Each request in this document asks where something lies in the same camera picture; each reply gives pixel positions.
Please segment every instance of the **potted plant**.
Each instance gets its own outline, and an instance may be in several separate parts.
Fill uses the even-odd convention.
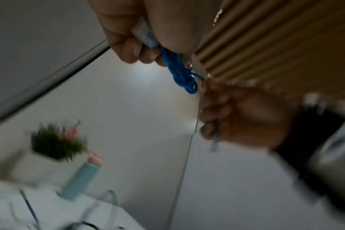
[[[38,185],[59,171],[63,162],[70,162],[86,153],[86,140],[78,137],[77,127],[41,125],[31,133],[31,150],[25,152],[9,175],[13,181]]]

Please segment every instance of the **corrugated brown surface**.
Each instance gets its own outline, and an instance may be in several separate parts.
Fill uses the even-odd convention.
[[[345,0],[227,0],[196,55],[219,79],[345,98]]]

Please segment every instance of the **white flower pot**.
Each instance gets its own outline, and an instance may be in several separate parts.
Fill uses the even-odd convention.
[[[84,157],[76,157],[73,161],[58,161],[45,155],[36,153],[32,150],[26,151],[23,156],[15,163],[11,169],[8,178],[11,181],[37,186],[43,183],[54,184],[56,180],[68,180],[69,171],[78,168],[78,165],[84,162]]]

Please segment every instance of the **coiled blue cord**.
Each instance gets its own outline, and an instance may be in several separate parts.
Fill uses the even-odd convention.
[[[161,47],[161,53],[164,63],[169,68],[176,84],[184,87],[190,94],[198,92],[198,84],[194,78],[196,77],[201,81],[204,81],[204,78],[194,73],[192,69],[186,69],[180,54],[174,53],[164,47]]]

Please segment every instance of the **bottle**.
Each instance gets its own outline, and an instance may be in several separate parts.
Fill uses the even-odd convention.
[[[74,200],[83,193],[86,186],[99,172],[104,160],[97,154],[93,153],[71,180],[64,186],[60,193],[60,197],[67,200]]]

